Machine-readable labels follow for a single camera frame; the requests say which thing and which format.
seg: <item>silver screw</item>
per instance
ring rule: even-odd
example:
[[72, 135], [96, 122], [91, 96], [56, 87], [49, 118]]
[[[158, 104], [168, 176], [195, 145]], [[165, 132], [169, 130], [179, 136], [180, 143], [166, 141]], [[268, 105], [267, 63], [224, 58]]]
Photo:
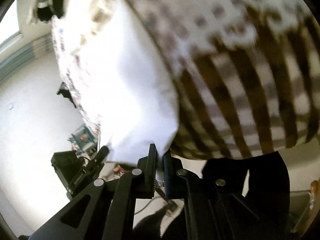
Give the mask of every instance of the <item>silver screw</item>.
[[140, 175], [142, 173], [142, 170], [140, 170], [140, 169], [134, 169], [134, 170], [132, 170], [132, 174], [133, 175]]
[[177, 173], [180, 175], [180, 176], [186, 176], [187, 173], [188, 173], [188, 170], [186, 169], [180, 169], [177, 171]]
[[216, 185], [220, 186], [220, 187], [223, 187], [223, 186], [226, 185], [226, 181], [224, 179], [217, 179], [216, 180]]
[[93, 184], [94, 184], [95, 186], [99, 187], [99, 186], [102, 186], [102, 185], [103, 185], [103, 182], [104, 182], [103, 179], [96, 179]]

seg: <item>brown and white striped fabric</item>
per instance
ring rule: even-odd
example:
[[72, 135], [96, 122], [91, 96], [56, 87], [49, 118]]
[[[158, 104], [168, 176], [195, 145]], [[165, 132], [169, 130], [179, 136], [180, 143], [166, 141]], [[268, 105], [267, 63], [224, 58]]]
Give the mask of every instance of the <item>brown and white striped fabric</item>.
[[128, 0], [179, 94], [172, 143], [188, 159], [243, 159], [319, 129], [319, 26], [303, 0]]

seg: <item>black pants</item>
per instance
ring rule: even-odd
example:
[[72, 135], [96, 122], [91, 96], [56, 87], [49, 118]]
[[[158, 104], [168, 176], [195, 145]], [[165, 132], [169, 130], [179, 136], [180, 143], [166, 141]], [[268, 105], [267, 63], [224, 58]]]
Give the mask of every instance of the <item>black pants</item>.
[[227, 187], [221, 187], [221, 190], [241, 194], [248, 170], [249, 191], [246, 198], [284, 229], [290, 205], [290, 180], [278, 152], [245, 160], [211, 159], [203, 168], [202, 175], [207, 185], [224, 179]]

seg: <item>window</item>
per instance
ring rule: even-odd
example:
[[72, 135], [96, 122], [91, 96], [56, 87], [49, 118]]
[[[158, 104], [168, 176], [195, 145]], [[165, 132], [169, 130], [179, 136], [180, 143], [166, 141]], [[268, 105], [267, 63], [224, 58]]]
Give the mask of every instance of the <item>window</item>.
[[15, 0], [0, 22], [0, 46], [6, 40], [9, 40], [18, 33], [19, 24], [17, 14], [17, 0]]

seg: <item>white fabric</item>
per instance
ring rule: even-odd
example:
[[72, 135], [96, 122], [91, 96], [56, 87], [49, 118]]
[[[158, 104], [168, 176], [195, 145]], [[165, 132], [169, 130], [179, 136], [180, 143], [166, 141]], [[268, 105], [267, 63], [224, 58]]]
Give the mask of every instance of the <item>white fabric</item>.
[[[150, 143], [163, 155], [179, 125], [177, 95], [163, 60], [124, 0], [116, 0], [103, 30], [86, 35], [81, 44], [89, 2], [70, 0], [73, 13], [55, 19], [55, 28], [63, 27], [65, 34], [65, 54], [58, 57], [61, 76], [69, 72], [87, 116], [100, 120], [100, 146], [110, 148], [108, 161], [136, 164]], [[81, 70], [72, 62], [75, 52]]]

